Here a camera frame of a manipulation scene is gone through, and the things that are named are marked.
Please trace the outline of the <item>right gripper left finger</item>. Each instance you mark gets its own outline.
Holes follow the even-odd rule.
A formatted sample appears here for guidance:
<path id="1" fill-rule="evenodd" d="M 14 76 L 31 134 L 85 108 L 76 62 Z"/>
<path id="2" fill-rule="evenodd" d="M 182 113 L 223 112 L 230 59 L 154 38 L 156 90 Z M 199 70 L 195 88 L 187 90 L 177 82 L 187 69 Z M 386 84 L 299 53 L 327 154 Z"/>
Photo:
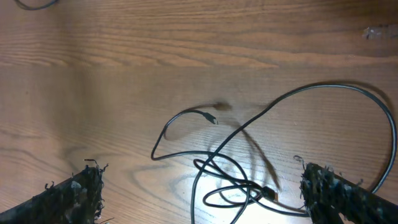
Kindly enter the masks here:
<path id="1" fill-rule="evenodd" d="M 59 184 L 1 213 L 1 223 L 95 223 L 104 209 L 105 167 L 85 166 Z"/>

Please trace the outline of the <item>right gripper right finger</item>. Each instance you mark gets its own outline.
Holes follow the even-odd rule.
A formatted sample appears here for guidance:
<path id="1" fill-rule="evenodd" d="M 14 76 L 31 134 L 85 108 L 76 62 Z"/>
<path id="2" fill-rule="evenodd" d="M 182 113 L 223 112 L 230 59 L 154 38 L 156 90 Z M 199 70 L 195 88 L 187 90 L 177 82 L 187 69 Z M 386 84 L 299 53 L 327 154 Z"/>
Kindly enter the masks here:
<path id="1" fill-rule="evenodd" d="M 376 195 L 391 166 L 372 190 L 366 190 L 329 167 L 305 164 L 298 155 L 294 159 L 304 168 L 300 190 L 313 223 L 342 223 L 344 218 L 358 224 L 397 224 L 397 205 Z"/>

